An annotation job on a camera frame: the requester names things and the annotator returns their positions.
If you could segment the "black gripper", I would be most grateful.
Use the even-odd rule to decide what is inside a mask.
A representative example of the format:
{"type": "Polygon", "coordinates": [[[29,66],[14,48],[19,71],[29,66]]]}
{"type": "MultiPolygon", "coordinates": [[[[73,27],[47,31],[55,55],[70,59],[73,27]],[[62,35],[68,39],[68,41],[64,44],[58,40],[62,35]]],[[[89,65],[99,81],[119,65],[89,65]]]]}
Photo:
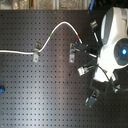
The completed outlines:
{"type": "Polygon", "coordinates": [[[95,48],[95,47],[90,47],[90,46],[87,46],[86,44],[83,44],[83,43],[75,43],[75,50],[76,51],[81,51],[81,52],[87,52],[89,55],[93,56],[93,57],[96,57],[98,55],[98,51],[99,49],[98,48],[95,48]]]}

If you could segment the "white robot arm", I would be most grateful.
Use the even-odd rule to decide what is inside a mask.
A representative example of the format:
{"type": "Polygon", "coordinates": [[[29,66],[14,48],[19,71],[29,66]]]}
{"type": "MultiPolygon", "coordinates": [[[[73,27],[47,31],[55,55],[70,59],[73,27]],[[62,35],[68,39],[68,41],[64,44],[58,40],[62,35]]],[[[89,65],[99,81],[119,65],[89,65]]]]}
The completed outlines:
{"type": "Polygon", "coordinates": [[[114,72],[128,66],[128,9],[112,7],[105,13],[101,27],[96,22],[92,22],[91,27],[98,46],[89,47],[82,41],[74,45],[75,50],[94,57],[78,69],[79,75],[93,69],[93,80],[115,81],[114,72]]]}

